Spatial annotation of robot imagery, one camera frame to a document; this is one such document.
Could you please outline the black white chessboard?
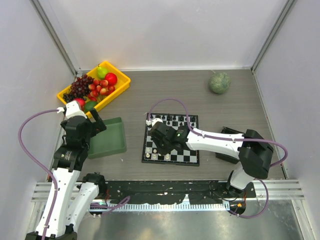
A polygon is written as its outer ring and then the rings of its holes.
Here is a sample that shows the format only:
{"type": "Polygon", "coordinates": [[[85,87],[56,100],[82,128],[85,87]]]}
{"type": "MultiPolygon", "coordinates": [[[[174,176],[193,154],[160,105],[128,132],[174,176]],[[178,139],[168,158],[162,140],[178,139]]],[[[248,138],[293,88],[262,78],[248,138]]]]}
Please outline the black white chessboard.
{"type": "MultiPolygon", "coordinates": [[[[162,119],[163,123],[167,126],[173,127],[175,130],[180,126],[187,126],[187,117],[185,114],[170,114],[170,113],[151,113],[147,120],[155,118],[162,119]]],[[[181,150],[177,151],[173,149],[170,153],[170,160],[168,161],[153,161],[145,160],[144,154],[146,148],[156,148],[155,143],[151,140],[150,134],[151,127],[145,127],[144,142],[142,147],[142,163],[150,164],[174,164],[180,166],[193,166],[198,167],[200,165],[200,153],[198,150],[181,150]]]]}

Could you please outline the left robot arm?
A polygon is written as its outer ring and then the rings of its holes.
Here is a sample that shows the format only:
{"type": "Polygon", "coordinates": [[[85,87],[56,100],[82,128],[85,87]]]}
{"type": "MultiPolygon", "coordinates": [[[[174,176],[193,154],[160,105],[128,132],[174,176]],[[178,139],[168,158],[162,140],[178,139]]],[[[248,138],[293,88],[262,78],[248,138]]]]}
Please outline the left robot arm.
{"type": "Polygon", "coordinates": [[[83,179],[77,196],[72,193],[88,157],[92,137],[106,130],[106,125],[95,109],[90,113],[91,122],[81,109],[62,107],[66,116],[61,122],[66,134],[63,144],[54,153],[53,170],[48,171],[52,185],[38,226],[26,234],[27,240],[75,240],[80,223],[92,201],[102,199],[107,193],[105,177],[98,172],[88,173],[83,179]]]}

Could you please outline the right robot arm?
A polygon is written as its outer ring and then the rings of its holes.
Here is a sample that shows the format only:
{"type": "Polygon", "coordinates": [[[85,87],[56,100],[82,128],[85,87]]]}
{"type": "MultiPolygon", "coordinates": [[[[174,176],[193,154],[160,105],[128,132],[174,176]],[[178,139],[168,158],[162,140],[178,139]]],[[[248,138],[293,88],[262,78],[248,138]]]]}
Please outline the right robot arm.
{"type": "Polygon", "coordinates": [[[226,192],[236,198],[254,179],[267,179],[274,150],[255,130],[245,133],[215,133],[183,125],[174,129],[161,119],[147,120],[158,153],[172,150],[208,151],[240,162],[226,183],[226,192]]]}

